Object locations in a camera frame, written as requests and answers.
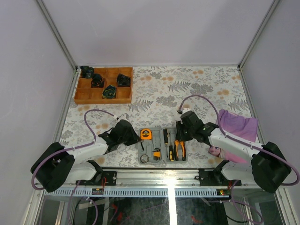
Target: screwdriver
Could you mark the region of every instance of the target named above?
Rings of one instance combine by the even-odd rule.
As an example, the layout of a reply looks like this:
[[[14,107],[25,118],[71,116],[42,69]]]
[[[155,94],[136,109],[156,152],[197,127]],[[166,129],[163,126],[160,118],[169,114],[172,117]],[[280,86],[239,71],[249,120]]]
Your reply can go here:
[[[169,141],[169,135],[168,135],[168,130],[164,129],[164,141],[165,141],[165,151],[167,153],[167,158],[168,158],[168,141]]]
[[[169,145],[169,156],[170,156],[170,161],[174,161],[174,150],[173,150],[173,145],[171,141],[171,133],[169,133],[169,138],[170,138],[170,145]]]

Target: purple cloth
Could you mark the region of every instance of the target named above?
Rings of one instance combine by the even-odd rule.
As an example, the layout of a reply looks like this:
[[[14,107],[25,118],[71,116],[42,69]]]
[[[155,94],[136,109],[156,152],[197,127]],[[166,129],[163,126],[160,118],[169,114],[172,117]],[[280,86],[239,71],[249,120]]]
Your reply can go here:
[[[225,131],[248,141],[255,142],[258,126],[257,119],[238,116],[225,109],[219,111],[219,117],[220,125]],[[210,147],[209,153],[235,163],[246,163],[241,157],[234,155],[228,150],[220,149],[217,146]]]

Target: black mounting bracket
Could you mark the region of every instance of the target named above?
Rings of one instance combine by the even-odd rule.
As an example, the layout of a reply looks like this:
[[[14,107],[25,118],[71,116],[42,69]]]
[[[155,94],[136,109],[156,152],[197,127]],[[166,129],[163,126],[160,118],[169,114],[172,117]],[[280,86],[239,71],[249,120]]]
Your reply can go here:
[[[198,169],[200,186],[228,186],[229,181],[221,173],[223,166],[228,163],[228,160],[223,160],[215,169]],[[241,186],[239,180],[235,186]]]

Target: red wire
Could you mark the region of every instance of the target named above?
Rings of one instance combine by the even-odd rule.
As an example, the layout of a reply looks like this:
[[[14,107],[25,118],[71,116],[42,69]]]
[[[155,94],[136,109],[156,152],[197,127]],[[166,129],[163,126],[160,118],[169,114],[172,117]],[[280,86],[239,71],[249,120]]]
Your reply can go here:
[[[103,193],[104,193],[104,187],[106,185],[106,177],[102,178],[102,188],[103,188]]]

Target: white wall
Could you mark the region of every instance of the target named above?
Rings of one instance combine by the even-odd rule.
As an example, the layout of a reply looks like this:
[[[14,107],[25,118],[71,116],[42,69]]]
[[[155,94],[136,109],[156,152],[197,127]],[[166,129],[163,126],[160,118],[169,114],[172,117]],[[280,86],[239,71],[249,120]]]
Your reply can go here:
[[[44,0],[78,65],[238,64],[273,0]]]
[[[0,3],[0,224],[17,225],[30,168],[52,142],[72,69],[33,0]]]
[[[300,1],[283,0],[244,67],[265,139],[300,170]],[[300,218],[300,185],[291,187]]]

